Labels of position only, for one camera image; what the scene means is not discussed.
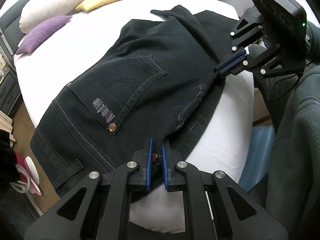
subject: white pillow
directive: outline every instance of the white pillow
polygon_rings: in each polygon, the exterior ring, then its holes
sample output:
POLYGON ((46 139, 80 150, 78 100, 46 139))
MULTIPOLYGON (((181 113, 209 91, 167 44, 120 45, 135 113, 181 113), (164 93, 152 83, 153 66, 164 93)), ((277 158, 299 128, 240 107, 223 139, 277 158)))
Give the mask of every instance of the white pillow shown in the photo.
POLYGON ((59 15, 67 15, 84 0, 30 0, 22 9, 20 30, 29 33, 34 27, 59 15))

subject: drawer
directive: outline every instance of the drawer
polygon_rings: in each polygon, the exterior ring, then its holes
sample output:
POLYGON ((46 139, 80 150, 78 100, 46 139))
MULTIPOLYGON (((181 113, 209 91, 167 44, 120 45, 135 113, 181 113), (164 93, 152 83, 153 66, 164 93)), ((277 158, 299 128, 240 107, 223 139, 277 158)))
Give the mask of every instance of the drawer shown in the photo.
POLYGON ((15 79, 10 74, 4 77, 4 80, 0 84, 0 108, 2 107, 11 88, 14 86, 15 83, 15 79))
POLYGON ((20 95, 20 87, 18 83, 15 83, 14 86, 8 92, 4 102, 2 103, 2 106, 0 107, 0 110, 8 115, 13 107, 13 104, 16 102, 17 98, 19 97, 19 95, 20 95))

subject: rivet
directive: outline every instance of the rivet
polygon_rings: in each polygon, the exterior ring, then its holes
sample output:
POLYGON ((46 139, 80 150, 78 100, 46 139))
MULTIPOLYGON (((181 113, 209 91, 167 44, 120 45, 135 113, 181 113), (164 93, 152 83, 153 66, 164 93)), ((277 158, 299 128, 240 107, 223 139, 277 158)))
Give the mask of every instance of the rivet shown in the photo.
POLYGON ((128 166, 129 168, 134 168, 134 167, 137 166, 137 163, 136 163, 136 162, 128 162, 128 163, 127 163, 127 166, 128 166))
POLYGON ((177 165, 179 168, 185 168, 187 166, 187 163, 186 162, 178 162, 177 165))
POLYGON ((226 174, 223 171, 216 171, 215 175, 218 179, 222 179, 226 174))
POLYGON ((115 123, 109 124, 109 131, 110 132, 115 132, 117 130, 117 125, 115 123))
POLYGON ((93 171, 89 174, 90 179, 96 179, 97 177, 99 177, 99 172, 97 171, 93 171))

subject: pocket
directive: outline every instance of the pocket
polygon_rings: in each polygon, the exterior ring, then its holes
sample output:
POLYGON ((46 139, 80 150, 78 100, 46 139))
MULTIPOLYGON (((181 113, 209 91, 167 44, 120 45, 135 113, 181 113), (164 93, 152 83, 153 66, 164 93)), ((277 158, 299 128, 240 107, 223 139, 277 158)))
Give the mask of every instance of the pocket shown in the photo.
POLYGON ((116 134, 141 94, 167 74, 153 55, 99 61, 68 87, 95 119, 116 134))

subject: bed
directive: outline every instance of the bed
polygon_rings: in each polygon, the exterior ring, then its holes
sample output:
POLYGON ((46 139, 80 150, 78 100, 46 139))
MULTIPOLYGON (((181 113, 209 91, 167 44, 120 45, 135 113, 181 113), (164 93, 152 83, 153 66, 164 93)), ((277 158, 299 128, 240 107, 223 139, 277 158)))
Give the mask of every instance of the bed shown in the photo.
MULTIPOLYGON (((17 1, 7 0, 0 16, 17 1)), ((150 10, 170 10, 178 4, 192 14, 210 10, 238 19, 231 5, 217 0, 121 0, 88 13, 74 14, 65 27, 36 51, 14 55, 21 93, 34 126, 60 90, 102 58, 127 22, 163 21, 150 14, 150 10)), ((252 119, 252 74, 244 71, 228 76, 215 113, 187 162, 206 172, 224 170, 238 182, 248 153, 252 119)), ((152 231, 184 231, 181 192, 166 193, 163 186, 157 188, 132 204, 130 221, 152 231)))

